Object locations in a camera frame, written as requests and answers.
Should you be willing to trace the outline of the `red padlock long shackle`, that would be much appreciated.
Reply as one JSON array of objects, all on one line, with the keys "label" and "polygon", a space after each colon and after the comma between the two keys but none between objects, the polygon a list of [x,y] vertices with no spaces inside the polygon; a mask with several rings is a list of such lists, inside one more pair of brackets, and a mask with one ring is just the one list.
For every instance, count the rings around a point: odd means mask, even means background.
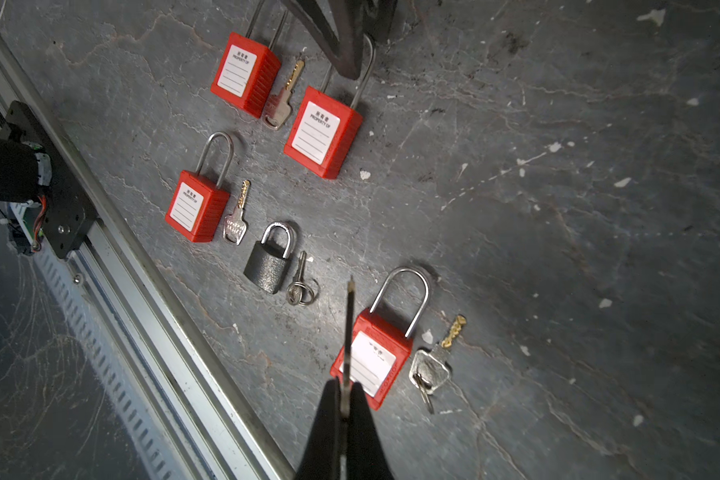
[{"label": "red padlock long shackle", "polygon": [[339,175],[344,160],[363,123],[356,107],[365,90],[376,61],[375,40],[368,33],[364,42],[369,47],[369,63],[350,105],[325,93],[334,67],[326,72],[319,89],[306,89],[284,154],[320,178],[333,180]]}]

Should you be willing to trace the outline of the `keys beside front red padlock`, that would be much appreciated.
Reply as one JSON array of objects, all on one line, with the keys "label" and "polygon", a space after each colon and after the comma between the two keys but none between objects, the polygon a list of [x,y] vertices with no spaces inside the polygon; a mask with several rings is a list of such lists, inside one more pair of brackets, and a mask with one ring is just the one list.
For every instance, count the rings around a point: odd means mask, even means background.
[{"label": "keys beside front red padlock", "polygon": [[435,343],[431,349],[420,348],[413,355],[409,380],[418,390],[430,415],[434,414],[431,397],[452,376],[452,369],[448,364],[450,349],[466,324],[466,317],[457,315],[441,341]]}]

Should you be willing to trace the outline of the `silver keys on black padlock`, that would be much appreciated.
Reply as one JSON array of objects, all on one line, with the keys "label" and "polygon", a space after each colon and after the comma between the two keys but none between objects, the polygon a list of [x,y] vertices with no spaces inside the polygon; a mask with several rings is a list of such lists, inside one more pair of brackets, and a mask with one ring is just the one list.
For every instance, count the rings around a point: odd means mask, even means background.
[{"label": "silver keys on black padlock", "polygon": [[304,277],[307,263],[307,252],[301,251],[298,256],[298,263],[291,283],[286,289],[286,301],[291,306],[309,306],[319,296],[319,284],[312,279],[309,284]]}]

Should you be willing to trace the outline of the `brass key beside padlock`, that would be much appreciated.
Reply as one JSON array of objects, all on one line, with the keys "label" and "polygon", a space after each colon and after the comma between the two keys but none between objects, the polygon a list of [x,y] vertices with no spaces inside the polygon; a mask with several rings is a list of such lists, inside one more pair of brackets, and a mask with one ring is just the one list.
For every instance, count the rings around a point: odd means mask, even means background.
[{"label": "brass key beside padlock", "polygon": [[237,202],[230,215],[224,220],[223,238],[235,245],[240,245],[248,228],[247,222],[244,220],[245,204],[251,182],[244,180]]},{"label": "brass key beside padlock", "polygon": [[290,105],[290,98],[295,83],[299,79],[304,67],[305,61],[299,59],[284,86],[278,93],[269,96],[262,115],[262,121],[267,128],[275,131],[279,130],[291,115],[292,107]]}]

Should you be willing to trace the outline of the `red padlock front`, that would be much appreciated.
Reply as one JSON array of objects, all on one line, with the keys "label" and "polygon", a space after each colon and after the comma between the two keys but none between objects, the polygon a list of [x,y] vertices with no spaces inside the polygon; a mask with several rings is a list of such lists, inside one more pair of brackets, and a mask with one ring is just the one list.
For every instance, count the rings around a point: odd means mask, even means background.
[{"label": "red padlock front", "polygon": [[[381,315],[380,306],[392,281],[400,274],[417,276],[423,285],[421,303],[407,327],[401,329]],[[350,342],[341,348],[330,373],[362,385],[371,409],[379,410],[413,349],[413,335],[431,294],[429,275],[416,266],[392,270],[373,303],[351,325]]]}]

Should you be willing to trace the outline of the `aluminium front rail frame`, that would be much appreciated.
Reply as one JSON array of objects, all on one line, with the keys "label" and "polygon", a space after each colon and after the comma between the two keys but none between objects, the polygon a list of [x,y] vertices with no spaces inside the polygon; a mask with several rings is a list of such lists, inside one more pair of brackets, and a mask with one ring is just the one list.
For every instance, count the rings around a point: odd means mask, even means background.
[{"label": "aluminium front rail frame", "polygon": [[90,223],[40,269],[153,479],[288,479],[293,470],[0,36],[0,110],[37,133]]}]

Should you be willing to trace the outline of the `brass key beside middle padlock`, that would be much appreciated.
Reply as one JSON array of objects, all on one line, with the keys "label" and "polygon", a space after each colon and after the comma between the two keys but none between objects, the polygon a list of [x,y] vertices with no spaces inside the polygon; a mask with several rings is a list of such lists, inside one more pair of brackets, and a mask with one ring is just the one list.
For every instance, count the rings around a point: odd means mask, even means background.
[{"label": "brass key beside middle padlock", "polygon": [[251,182],[244,180],[237,202],[230,215],[224,220],[223,238],[235,245],[240,245],[248,228],[247,222],[244,220],[245,204]]}]

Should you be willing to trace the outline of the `small black padlock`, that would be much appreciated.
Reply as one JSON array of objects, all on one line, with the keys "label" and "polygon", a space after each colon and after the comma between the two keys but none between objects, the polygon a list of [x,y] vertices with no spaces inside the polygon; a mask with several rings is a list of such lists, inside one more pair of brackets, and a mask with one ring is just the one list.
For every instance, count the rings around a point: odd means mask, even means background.
[{"label": "small black padlock", "polygon": [[[281,246],[273,241],[275,231],[285,233],[286,242]],[[277,293],[290,268],[292,254],[296,246],[297,233],[293,225],[286,221],[270,223],[248,258],[243,275],[266,293]]]}]

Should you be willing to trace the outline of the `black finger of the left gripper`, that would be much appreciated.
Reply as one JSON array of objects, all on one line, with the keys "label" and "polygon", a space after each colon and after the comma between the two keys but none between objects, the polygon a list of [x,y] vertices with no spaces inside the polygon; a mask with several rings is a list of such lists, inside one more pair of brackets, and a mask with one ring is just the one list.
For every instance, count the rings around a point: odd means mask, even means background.
[{"label": "black finger of the left gripper", "polygon": [[363,58],[365,1],[282,0],[307,29],[331,65],[343,77],[357,80]]},{"label": "black finger of the left gripper", "polygon": [[397,0],[367,0],[365,2],[365,32],[377,43],[390,35]]}]

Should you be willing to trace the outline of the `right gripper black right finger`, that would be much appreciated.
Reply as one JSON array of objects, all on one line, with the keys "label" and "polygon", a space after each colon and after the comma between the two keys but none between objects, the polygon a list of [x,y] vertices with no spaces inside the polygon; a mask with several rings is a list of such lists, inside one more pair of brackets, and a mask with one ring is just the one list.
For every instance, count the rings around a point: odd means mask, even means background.
[{"label": "right gripper black right finger", "polygon": [[349,480],[392,480],[378,432],[359,382],[351,387],[346,437],[346,471]]}]

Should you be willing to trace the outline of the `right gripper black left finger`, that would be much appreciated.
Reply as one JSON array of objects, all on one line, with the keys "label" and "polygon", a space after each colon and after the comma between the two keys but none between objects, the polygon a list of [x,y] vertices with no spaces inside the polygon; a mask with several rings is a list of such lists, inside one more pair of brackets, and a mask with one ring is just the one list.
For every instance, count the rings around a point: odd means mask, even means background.
[{"label": "right gripper black left finger", "polygon": [[326,382],[295,479],[340,478],[341,387],[338,379]]}]

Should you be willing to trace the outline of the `brass key beside rear padlock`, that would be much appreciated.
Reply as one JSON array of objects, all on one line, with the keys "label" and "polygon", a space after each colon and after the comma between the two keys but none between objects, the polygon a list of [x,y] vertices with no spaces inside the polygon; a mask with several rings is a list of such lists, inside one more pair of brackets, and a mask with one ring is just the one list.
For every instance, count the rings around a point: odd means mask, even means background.
[{"label": "brass key beside rear padlock", "polygon": [[269,96],[262,115],[262,121],[267,128],[275,131],[279,130],[291,115],[292,107],[290,105],[290,98],[295,83],[299,79],[304,67],[305,61],[299,59],[284,86],[278,93]]}]

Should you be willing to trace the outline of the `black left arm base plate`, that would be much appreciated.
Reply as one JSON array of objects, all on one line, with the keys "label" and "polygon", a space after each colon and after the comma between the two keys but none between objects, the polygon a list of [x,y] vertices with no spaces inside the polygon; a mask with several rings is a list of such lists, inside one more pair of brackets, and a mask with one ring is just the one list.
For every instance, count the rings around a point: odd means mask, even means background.
[{"label": "black left arm base plate", "polygon": [[34,143],[50,158],[51,178],[45,188],[48,203],[42,230],[59,259],[80,248],[98,219],[93,202],[72,171],[66,157],[33,113],[31,107],[14,100],[6,112],[8,126],[1,129],[1,139]]}]

